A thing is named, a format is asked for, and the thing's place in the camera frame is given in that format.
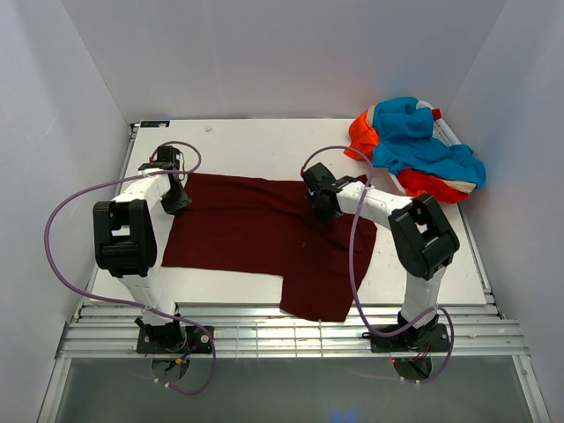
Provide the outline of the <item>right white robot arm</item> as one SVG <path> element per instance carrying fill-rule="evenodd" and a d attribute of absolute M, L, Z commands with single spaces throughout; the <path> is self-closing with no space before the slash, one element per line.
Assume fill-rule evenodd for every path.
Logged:
<path fill-rule="evenodd" d="M 406 285 L 397 325 L 378 330 L 368 325 L 373 339 L 418 350 L 438 322 L 438 295 L 446 269 L 460 242 L 435 198 L 393 195 L 351 176 L 336 178 L 322 163 L 301 170 L 306 198 L 317 219 L 325 224 L 345 214 L 353 216 L 349 246 L 355 241 L 359 219 L 388 229 L 402 264 Z"/>

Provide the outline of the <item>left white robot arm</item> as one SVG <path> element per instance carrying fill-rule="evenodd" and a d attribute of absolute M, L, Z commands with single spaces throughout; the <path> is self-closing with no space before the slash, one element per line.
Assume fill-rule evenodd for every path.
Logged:
<path fill-rule="evenodd" d="M 165 143 L 139 167 L 138 175 L 112 200 L 94 205 L 95 258 L 98 267 L 117 278 L 142 305 L 142 316 L 136 320 L 142 339 L 173 353 L 185 346 L 187 331 L 175 319 L 151 312 L 154 308 L 178 314 L 171 294 L 152 277 L 158 262 L 152 215 L 179 216 L 191 203 L 183 185 L 188 179 L 183 153 Z"/>

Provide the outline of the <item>dark red t shirt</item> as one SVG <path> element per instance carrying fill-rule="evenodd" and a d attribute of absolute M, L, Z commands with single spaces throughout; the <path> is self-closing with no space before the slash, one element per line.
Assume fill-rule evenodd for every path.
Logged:
<path fill-rule="evenodd" d="M 304 182 L 193 174 L 192 202 L 174 219 L 166 267 L 282 277 L 280 308 L 309 321 L 343 322 L 352 306 L 349 276 L 366 276 L 376 225 L 350 215 L 319 225 Z"/>

